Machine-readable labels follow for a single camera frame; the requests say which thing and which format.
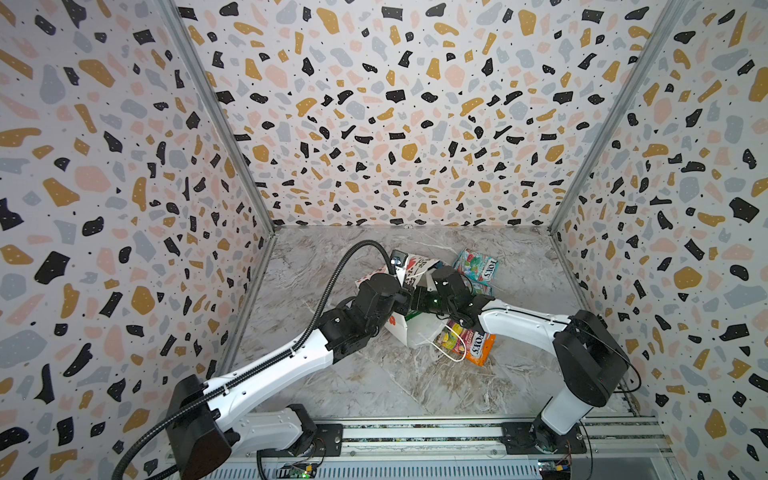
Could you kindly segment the teal Fox's mint candy bag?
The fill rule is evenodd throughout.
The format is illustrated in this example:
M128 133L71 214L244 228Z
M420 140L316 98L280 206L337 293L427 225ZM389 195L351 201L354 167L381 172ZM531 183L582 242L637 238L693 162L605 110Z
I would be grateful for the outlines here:
M488 285L494 278L498 261L490 255L464 249L454 263L454 268L471 281Z

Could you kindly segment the orange Fox's candy bag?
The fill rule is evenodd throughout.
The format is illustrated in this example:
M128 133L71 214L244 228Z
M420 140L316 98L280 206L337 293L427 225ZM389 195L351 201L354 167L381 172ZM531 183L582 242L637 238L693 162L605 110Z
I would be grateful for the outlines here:
M495 335L481 334L449 321L436 336L434 345L451 361L484 366L495 340Z

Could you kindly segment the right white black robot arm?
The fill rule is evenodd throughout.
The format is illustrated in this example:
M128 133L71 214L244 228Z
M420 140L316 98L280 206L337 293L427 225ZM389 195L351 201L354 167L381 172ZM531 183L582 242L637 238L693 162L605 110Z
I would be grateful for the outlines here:
M632 367L597 315L587 310L553 315L513 306L474 293L464 276L448 266L429 274L425 286L414 288L411 308L479 334L512 338L557 359L564 387L550 398L527 432L511 435L509 445L556 453L590 411L608 403Z

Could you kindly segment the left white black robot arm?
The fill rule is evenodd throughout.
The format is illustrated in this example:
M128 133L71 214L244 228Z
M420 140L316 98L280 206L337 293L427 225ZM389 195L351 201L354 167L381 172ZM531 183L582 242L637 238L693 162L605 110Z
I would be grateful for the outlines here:
M180 381L169 406L165 431L172 472L201 479L235 453L278 452L298 457L312 450L317 426L301 404L255 414L254 409L296 381L364 348L395 313L411 305L411 288L376 273L357 295L323 313L305 341L297 340L258 362L208 382L191 375Z

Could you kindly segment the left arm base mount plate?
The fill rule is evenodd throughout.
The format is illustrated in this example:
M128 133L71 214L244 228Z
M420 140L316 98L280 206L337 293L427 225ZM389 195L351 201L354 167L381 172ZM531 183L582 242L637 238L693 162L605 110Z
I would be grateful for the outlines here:
M320 456L339 457L342 451L344 426L341 423L317 424L309 433L303 433L287 449L261 451L266 458L293 458Z

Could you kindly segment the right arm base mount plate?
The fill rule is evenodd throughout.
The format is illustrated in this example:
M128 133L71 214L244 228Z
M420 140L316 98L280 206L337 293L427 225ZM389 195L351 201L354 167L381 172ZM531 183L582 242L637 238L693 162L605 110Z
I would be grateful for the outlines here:
M565 455L588 452L579 425L559 435L542 421L512 421L501 424L501 443L508 455Z

